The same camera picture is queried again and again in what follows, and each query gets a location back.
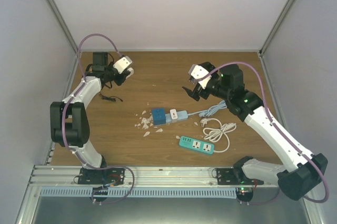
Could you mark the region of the blue cube adapter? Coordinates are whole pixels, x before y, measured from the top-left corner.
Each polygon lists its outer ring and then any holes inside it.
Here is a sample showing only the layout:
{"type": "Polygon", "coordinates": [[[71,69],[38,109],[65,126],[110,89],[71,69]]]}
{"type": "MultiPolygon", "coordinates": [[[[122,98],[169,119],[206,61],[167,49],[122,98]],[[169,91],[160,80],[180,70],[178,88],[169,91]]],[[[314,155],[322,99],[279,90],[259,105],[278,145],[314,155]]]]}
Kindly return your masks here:
{"type": "Polygon", "coordinates": [[[152,109],[153,124],[155,126],[166,124],[166,115],[164,108],[152,109]]]}

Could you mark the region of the white cube adapter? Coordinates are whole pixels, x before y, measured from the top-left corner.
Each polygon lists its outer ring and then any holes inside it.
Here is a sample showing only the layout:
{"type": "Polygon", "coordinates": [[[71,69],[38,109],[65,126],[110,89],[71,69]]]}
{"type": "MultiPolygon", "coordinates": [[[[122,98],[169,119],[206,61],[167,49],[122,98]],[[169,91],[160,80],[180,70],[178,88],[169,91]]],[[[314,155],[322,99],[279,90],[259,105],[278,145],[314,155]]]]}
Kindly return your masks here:
{"type": "Polygon", "coordinates": [[[124,75],[125,75],[126,79],[131,77],[133,74],[134,74],[134,69],[132,67],[130,67],[130,68],[128,68],[124,71],[124,75]]]}

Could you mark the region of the light blue power strip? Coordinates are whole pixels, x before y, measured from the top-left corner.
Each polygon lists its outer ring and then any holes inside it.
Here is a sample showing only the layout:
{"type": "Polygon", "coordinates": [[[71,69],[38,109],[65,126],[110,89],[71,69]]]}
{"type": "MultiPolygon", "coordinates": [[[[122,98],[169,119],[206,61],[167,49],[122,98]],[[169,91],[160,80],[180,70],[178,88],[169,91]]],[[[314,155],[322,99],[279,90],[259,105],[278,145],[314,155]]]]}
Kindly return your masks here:
{"type": "Polygon", "coordinates": [[[166,123],[170,124],[170,123],[176,123],[179,121],[184,121],[188,119],[188,113],[186,110],[181,110],[181,111],[177,111],[178,114],[178,119],[176,121],[172,121],[171,117],[170,117],[170,113],[165,114],[166,115],[166,123]]]}

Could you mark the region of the teal power strip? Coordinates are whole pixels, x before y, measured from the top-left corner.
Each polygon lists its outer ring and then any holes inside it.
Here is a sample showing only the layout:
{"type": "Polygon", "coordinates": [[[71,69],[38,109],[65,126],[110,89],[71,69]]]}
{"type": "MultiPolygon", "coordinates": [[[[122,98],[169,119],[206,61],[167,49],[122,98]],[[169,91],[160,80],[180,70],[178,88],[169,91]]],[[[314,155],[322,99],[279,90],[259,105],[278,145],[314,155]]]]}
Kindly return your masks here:
{"type": "Polygon", "coordinates": [[[212,155],[214,145],[191,137],[181,136],[179,146],[185,149],[197,151],[203,154],[212,155]]]}

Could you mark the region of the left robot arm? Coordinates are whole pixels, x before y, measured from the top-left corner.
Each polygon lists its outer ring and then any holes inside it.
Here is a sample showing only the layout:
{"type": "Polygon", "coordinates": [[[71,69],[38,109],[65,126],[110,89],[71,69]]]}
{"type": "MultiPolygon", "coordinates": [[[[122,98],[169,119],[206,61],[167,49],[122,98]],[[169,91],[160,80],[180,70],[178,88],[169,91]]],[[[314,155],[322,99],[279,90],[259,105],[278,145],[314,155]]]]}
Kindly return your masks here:
{"type": "Polygon", "coordinates": [[[128,56],[111,62],[108,56],[106,52],[94,52],[93,63],[83,72],[79,85],[62,101],[50,105],[52,142],[71,151],[83,168],[91,169],[90,178],[97,184],[108,180],[108,170],[104,157],[90,141],[86,109],[104,87],[110,89],[112,83],[120,86],[134,73],[128,56]]]}

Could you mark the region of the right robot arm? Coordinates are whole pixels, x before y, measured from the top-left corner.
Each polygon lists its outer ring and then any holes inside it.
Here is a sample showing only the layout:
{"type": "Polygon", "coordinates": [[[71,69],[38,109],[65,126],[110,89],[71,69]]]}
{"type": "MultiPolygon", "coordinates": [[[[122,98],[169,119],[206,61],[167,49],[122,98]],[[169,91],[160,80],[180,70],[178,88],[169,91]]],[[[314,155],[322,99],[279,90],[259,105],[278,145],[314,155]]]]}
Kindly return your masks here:
{"type": "Polygon", "coordinates": [[[198,101],[213,95],[222,99],[230,113],[246,123],[271,147],[282,162],[276,165],[246,156],[233,166],[233,178],[240,185],[257,179],[279,187],[292,200],[304,198],[324,203],[330,192],[324,177],[328,160],[323,154],[313,154],[300,144],[272,116],[265,94],[257,95],[245,88],[241,62],[215,67],[210,62],[194,64],[189,70],[193,90],[186,93],[198,101]]]}

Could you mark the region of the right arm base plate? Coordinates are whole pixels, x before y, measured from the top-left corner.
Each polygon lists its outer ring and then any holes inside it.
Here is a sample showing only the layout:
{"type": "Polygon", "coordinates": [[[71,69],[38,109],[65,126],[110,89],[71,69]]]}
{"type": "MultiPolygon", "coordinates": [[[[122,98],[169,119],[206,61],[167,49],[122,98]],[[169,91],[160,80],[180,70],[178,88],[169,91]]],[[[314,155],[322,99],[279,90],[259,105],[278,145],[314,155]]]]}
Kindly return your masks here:
{"type": "Polygon", "coordinates": [[[264,182],[247,178],[241,171],[234,168],[213,168],[211,176],[217,180],[218,185],[255,186],[264,182]]]}

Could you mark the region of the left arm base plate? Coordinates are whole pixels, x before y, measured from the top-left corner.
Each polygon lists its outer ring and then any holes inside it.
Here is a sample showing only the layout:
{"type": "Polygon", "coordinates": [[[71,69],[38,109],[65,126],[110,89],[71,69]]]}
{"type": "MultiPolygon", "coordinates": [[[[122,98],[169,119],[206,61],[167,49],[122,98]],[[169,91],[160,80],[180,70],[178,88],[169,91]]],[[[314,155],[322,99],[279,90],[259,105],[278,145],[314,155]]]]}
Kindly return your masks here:
{"type": "Polygon", "coordinates": [[[105,170],[81,168],[79,175],[74,177],[74,182],[78,185],[117,186],[124,183],[124,174],[124,168],[105,170]]]}

